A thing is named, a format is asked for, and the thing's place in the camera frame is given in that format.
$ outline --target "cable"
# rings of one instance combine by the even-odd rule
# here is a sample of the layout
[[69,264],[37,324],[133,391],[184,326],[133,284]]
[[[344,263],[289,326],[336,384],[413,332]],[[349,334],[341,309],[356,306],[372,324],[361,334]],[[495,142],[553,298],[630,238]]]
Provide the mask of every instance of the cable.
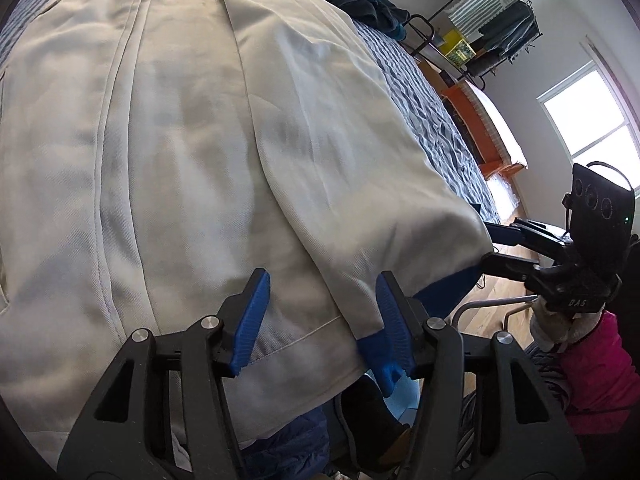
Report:
[[634,190],[634,187],[631,185],[631,182],[629,182],[629,179],[626,177],[626,175],[622,173],[622,171],[620,171],[615,166],[607,164],[606,162],[600,162],[599,160],[594,160],[593,162],[590,162],[589,164],[587,164],[587,168],[590,168],[591,166],[603,166],[604,168],[608,168],[609,170],[615,171],[617,174],[619,174],[622,178],[626,180],[626,183],[628,184],[629,189],[631,191]]

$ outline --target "window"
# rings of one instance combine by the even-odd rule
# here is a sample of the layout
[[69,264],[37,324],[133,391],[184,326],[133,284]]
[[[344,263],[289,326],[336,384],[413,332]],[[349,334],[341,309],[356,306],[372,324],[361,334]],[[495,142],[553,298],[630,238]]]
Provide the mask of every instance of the window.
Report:
[[[640,189],[639,142],[636,126],[608,79],[594,61],[538,98],[572,161],[586,166],[599,160],[618,168]],[[620,186],[614,171],[597,171]]]

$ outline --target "pink jacket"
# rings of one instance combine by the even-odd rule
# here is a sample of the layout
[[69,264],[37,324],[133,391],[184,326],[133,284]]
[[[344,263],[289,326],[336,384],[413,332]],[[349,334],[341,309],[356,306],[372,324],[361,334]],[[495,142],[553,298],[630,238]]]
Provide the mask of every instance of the pink jacket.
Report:
[[640,376],[622,348],[616,316],[604,311],[596,329],[559,357],[572,389],[566,416],[575,434],[619,431],[640,400]]

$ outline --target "white lab coat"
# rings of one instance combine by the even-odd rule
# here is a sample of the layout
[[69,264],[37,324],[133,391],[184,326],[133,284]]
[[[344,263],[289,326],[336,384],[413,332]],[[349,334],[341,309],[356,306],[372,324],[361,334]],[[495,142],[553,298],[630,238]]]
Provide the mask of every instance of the white lab coat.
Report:
[[49,463],[127,336],[215,314],[254,267],[241,442],[363,373],[382,270],[415,294],[491,251],[323,0],[52,0],[0,76],[0,393]]

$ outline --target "metal screw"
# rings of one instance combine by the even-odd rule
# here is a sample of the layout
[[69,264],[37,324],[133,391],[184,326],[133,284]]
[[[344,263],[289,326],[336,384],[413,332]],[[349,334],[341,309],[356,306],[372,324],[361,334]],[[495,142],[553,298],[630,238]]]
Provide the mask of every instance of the metal screw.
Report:
[[439,317],[430,317],[427,320],[427,326],[432,330],[442,330],[444,327],[446,327],[446,325],[447,324],[444,322],[444,320]]
[[200,325],[207,330],[217,327],[220,324],[220,320],[216,316],[207,316],[202,318]]
[[513,336],[509,332],[498,332],[495,338],[498,340],[498,343],[502,343],[503,345],[513,343]]
[[142,343],[146,340],[147,337],[149,337],[149,330],[147,330],[146,328],[139,328],[133,334],[131,334],[131,338],[136,343]]

